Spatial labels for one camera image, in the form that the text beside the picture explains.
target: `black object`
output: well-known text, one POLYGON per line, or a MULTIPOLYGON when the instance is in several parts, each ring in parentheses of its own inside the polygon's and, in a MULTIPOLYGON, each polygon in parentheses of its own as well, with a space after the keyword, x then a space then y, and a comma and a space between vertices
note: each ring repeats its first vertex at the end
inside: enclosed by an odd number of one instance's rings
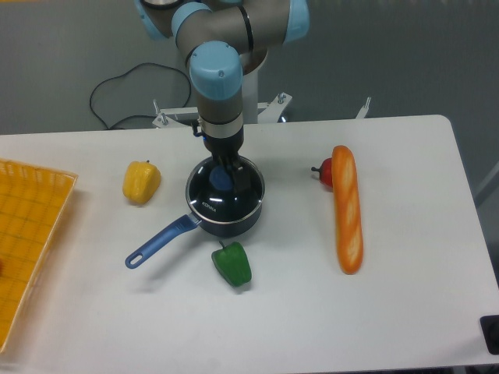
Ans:
POLYGON ((97 119, 99 121, 101 121, 102 125, 104 125, 105 129, 106 130, 115 130, 115 129, 121 129, 123 130, 123 128, 121 127, 118 127, 119 124, 125 122, 125 121, 128 121, 129 119, 132 119, 132 118, 156 118, 155 115, 130 115, 128 117, 125 117, 125 118, 122 118, 120 119, 119 121, 117 121, 114 125, 111 125, 109 126, 106 121, 104 119, 102 119, 102 117, 100 115, 98 115, 95 110, 94 110, 94 105, 93 105, 93 99, 94 99, 94 95, 95 95, 95 91, 97 91, 97 89, 102 86, 103 84, 111 81, 111 80, 115 80, 115 79, 120 79, 120 78, 125 78, 126 76, 128 76, 131 72, 133 72, 134 70, 137 70, 143 66, 153 66, 153 67, 157 67, 157 68, 162 68, 162 69, 167 69, 167 70, 171 70, 173 72, 177 72, 178 74, 182 75, 185 79, 186 79, 186 82, 189 86, 189 94, 187 95, 187 98, 184 102, 184 104, 182 105, 182 108, 184 108, 187 103, 189 102, 190 100, 190 97, 192 95, 192 87, 191 87, 191 84, 190 84, 190 80, 189 80, 189 77, 184 73, 182 72, 181 70, 177 69, 177 68, 172 68, 171 66, 166 66, 166 65, 161 65, 161 64, 156 64, 154 62, 144 62, 142 64, 139 64, 139 65, 136 65, 134 67, 132 67, 128 72, 125 72, 123 73, 122 75, 120 76, 113 76, 112 78, 108 78, 106 80, 103 80, 102 82, 100 82, 98 85, 96 85, 96 87, 92 90, 92 93, 90 94, 90 99, 89 99, 89 106, 90 106, 90 111, 92 112, 92 114, 97 117, 97 119))
MULTIPOLYGON (((224 167, 211 158, 199 163, 191 172, 186 185, 186 199, 200 226, 220 237, 232 237, 249 230, 260 216, 264 197, 264 178, 257 166, 240 157, 242 170, 249 185, 236 190, 234 185, 213 183, 214 174, 224 173, 224 167)), ((226 178, 231 180, 230 170, 226 178)))
POLYGON ((499 316, 484 316, 480 318, 480 325, 487 349, 492 355, 499 355, 499 316))

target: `orange basket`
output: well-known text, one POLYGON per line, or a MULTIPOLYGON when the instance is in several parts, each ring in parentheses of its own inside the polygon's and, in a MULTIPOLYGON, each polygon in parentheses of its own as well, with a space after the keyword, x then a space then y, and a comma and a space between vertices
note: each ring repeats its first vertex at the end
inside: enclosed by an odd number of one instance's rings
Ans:
POLYGON ((0 353, 77 178, 0 159, 0 353))

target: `metal bracket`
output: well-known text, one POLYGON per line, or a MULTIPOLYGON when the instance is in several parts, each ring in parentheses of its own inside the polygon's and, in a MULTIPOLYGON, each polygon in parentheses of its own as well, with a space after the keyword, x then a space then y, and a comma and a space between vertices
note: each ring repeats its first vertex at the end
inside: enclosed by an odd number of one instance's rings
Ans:
MULTIPOLYGON (((282 112, 291 103, 293 96, 280 93, 271 103, 258 103, 258 123, 276 123, 282 117, 282 112)), ((196 107, 159 109, 154 100, 154 110, 157 117, 153 125, 159 129, 167 127, 185 127, 182 122, 197 122, 199 114, 196 107)))

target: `cooking pot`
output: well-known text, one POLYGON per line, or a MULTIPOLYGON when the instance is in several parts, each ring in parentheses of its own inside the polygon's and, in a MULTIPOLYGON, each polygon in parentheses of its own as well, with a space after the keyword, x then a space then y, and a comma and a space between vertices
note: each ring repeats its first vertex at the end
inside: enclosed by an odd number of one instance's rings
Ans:
POLYGON ((173 238, 197 226, 218 237, 232 237, 249 230, 257 221, 265 193, 264 177, 257 166, 240 157, 242 174, 249 183, 235 189, 226 169, 211 157, 201 161, 186 183, 186 200, 191 213, 181 216, 157 233, 125 260, 135 269, 173 238))

